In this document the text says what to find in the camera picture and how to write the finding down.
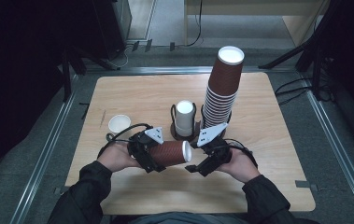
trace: metal track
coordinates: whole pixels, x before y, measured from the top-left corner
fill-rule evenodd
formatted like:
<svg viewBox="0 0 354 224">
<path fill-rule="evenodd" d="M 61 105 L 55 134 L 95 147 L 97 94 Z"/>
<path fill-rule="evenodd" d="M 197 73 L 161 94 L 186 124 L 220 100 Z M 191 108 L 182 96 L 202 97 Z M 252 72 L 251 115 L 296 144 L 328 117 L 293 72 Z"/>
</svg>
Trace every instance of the metal track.
<svg viewBox="0 0 354 224">
<path fill-rule="evenodd" d="M 308 81 L 304 82 L 304 86 L 310 86 L 311 84 Z M 337 161 L 339 162 L 340 167 L 342 168 L 343 173 L 346 176 L 347 182 L 351 187 L 352 192 L 354 193 L 354 164 L 347 155 L 345 148 L 340 142 L 339 137 L 337 136 L 336 130 L 332 126 L 325 109 L 322 106 L 322 102 L 317 101 L 316 97 L 312 92 L 307 94 L 310 104 L 312 105 L 317 117 L 319 118 L 319 123 L 322 126 L 333 150 Z"/>
<path fill-rule="evenodd" d="M 73 85 L 75 85 L 77 82 L 78 82 L 78 76 L 74 75 Z M 42 180 L 43 174 L 45 174 L 52 151 L 55 147 L 55 144 L 57 143 L 61 129 L 64 126 L 64 122 L 66 120 L 69 109 L 71 108 L 74 99 L 75 99 L 75 92 L 72 91 L 72 94 L 70 95 L 68 100 L 63 103 L 63 106 L 60 109 L 57 119 L 55 120 L 54 125 L 51 128 L 50 135 L 46 141 L 45 146 L 42 149 L 42 152 L 36 163 L 35 169 L 32 172 L 27 185 L 25 186 L 19 205 L 17 206 L 10 223 L 24 222 L 26 215 L 29 211 L 29 208 L 31 207 L 31 203 L 39 187 L 40 181 Z"/>
</svg>

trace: black jacket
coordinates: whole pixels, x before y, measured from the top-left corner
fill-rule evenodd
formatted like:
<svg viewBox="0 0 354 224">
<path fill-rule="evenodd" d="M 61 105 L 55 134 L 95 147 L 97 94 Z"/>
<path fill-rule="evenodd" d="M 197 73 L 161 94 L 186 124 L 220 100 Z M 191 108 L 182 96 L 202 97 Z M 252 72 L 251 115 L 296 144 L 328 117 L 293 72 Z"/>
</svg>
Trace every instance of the black jacket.
<svg viewBox="0 0 354 224">
<path fill-rule="evenodd" d="M 110 172 L 98 161 L 80 170 L 79 181 L 62 195 L 49 223 L 100 223 L 100 202 L 110 192 Z M 260 175 L 243 187 L 249 223 L 301 223 L 290 213 L 290 203 L 266 177 Z"/>
</svg>

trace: person's left hand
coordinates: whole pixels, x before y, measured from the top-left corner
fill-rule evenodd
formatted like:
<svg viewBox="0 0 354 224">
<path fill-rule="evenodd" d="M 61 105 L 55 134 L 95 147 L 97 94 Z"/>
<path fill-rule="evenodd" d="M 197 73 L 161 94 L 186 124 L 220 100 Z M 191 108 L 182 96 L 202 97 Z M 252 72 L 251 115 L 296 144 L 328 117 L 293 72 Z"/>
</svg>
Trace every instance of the person's left hand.
<svg viewBox="0 0 354 224">
<path fill-rule="evenodd" d="M 113 173 L 127 167 L 141 167 L 128 153 L 127 143 L 123 142 L 111 144 L 97 160 Z"/>
</svg>

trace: person's right arm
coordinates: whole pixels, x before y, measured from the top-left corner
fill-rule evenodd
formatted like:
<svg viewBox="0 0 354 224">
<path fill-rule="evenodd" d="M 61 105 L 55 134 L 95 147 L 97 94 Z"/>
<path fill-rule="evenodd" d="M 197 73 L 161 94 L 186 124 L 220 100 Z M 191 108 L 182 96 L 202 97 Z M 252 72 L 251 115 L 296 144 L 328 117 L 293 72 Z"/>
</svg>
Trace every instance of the person's right arm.
<svg viewBox="0 0 354 224">
<path fill-rule="evenodd" d="M 218 170 L 227 173 L 245 184 L 250 223 L 297 223 L 289 211 L 290 203 L 266 177 L 259 173 L 248 156 L 242 151 L 232 149 L 232 159 L 222 164 Z"/>
</svg>

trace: brown paper cup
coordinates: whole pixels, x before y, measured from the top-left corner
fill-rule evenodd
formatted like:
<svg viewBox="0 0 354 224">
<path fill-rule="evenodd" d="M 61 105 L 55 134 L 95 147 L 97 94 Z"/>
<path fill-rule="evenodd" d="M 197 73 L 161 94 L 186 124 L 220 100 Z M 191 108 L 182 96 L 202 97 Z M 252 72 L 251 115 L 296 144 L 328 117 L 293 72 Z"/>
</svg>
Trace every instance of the brown paper cup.
<svg viewBox="0 0 354 224">
<path fill-rule="evenodd" d="M 229 96 L 237 92 L 243 70 L 244 52 L 236 47 L 223 47 L 212 68 L 208 87 L 216 94 Z"/>
<path fill-rule="evenodd" d="M 178 165 L 191 160 L 191 145 L 188 141 L 164 141 L 152 147 L 149 154 L 164 167 Z"/>
</svg>

